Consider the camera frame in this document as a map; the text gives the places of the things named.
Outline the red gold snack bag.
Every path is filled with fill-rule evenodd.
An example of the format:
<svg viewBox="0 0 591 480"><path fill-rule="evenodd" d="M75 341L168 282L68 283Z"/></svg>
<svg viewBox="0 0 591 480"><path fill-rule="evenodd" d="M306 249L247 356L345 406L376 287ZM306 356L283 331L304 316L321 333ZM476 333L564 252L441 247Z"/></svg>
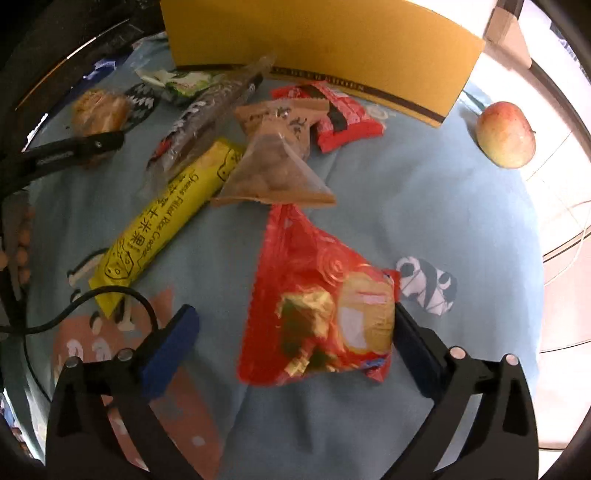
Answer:
<svg viewBox="0 0 591 480"><path fill-rule="evenodd" d="M392 361L401 275L318 228L296 205L267 217L238 377L283 385L361 370L376 382Z"/></svg>

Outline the yellow rice cracker stick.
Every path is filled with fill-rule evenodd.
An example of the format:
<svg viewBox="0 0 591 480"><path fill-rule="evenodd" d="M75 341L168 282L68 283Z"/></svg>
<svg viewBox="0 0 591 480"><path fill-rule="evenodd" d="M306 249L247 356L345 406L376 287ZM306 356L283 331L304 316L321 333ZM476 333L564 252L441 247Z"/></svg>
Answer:
<svg viewBox="0 0 591 480"><path fill-rule="evenodd" d="M94 290L131 286L197 211L221 190L245 147L219 138L166 186L119 235L88 281Z"/></svg>

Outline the green white candy packet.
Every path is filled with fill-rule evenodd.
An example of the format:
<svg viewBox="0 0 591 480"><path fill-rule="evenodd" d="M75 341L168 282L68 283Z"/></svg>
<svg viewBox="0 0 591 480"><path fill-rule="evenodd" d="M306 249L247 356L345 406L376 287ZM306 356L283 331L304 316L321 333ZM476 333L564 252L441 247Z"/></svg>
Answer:
<svg viewBox="0 0 591 480"><path fill-rule="evenodd" d="M177 105L190 103L224 79L223 74L214 75L202 71L137 69L135 74L160 99Z"/></svg>

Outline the black white long snack pack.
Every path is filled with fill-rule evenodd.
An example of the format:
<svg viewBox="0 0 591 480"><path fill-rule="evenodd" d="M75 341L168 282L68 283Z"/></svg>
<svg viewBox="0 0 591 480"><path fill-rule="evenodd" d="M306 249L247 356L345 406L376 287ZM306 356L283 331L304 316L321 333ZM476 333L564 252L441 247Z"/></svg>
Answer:
<svg viewBox="0 0 591 480"><path fill-rule="evenodd" d="M146 165L146 181L154 189L170 181L194 157L204 153L219 127L238 106L256 93L273 66L273 56L260 57L238 70L221 74L197 96L158 143Z"/></svg>

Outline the brown triangular nut bag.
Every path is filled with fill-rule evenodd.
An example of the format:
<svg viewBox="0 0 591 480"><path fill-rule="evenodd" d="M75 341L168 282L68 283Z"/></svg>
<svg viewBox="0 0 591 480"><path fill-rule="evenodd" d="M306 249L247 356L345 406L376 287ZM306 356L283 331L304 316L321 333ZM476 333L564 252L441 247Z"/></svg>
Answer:
<svg viewBox="0 0 591 480"><path fill-rule="evenodd" d="M297 204L301 207L335 206L335 194L301 159L281 135L256 135L211 200L215 206L242 201L262 204Z"/></svg>

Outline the red chocolate wafer pack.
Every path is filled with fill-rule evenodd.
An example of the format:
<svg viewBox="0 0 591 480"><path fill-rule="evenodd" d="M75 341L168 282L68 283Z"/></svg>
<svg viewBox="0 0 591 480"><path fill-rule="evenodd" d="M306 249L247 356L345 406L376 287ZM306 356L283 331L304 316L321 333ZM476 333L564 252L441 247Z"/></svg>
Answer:
<svg viewBox="0 0 591 480"><path fill-rule="evenodd" d="M276 88L271 91L271 97L329 101L328 115L315 124L318 147L325 154L352 142L381 137L386 131L380 121L370 117L361 103L325 81Z"/></svg>

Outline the brown paper snack packet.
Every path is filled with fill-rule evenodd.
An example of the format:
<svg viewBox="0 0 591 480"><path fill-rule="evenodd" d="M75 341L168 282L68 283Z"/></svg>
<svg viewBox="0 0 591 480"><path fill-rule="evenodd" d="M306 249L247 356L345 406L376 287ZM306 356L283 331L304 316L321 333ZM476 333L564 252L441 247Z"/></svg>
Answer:
<svg viewBox="0 0 591 480"><path fill-rule="evenodd" d="M311 126L328 117L329 101L315 98L280 98L235 109L243 133L249 140L256 135L277 134L287 140L303 160L311 150Z"/></svg>

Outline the brown cake pack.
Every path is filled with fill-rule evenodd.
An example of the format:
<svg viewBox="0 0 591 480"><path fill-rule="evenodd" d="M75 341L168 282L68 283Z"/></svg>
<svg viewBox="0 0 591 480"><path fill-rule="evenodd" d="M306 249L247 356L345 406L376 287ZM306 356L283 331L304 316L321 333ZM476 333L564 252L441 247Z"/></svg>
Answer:
<svg viewBox="0 0 591 480"><path fill-rule="evenodd" d="M123 94L104 89L87 90L73 102L73 131L78 136L121 131L130 111L131 103Z"/></svg>

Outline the red yellow apple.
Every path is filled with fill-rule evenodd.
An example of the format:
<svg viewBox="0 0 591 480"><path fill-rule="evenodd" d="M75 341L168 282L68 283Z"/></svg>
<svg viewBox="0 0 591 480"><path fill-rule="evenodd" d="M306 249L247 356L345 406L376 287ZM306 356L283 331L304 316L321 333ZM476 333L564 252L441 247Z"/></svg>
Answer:
<svg viewBox="0 0 591 480"><path fill-rule="evenodd" d="M500 101L488 106L476 123L477 143L497 166L519 169L536 152L535 132L522 110L515 104Z"/></svg>

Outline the framed lotus painting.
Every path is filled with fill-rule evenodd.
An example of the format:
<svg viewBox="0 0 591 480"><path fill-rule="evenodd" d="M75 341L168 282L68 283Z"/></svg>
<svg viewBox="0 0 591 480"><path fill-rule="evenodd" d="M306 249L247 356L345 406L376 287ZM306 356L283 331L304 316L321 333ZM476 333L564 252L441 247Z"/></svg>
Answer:
<svg viewBox="0 0 591 480"><path fill-rule="evenodd" d="M538 89L590 150L590 74L549 14L534 1L497 1L485 52Z"/></svg>

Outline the yellow cardboard box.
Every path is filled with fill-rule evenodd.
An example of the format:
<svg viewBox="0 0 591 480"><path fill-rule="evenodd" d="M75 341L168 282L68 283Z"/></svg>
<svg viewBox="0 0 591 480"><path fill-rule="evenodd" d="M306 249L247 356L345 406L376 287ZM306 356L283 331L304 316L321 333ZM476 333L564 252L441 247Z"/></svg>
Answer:
<svg viewBox="0 0 591 480"><path fill-rule="evenodd" d="M273 57L270 73L325 80L441 126L483 40L408 1L163 1L179 67L229 68Z"/></svg>

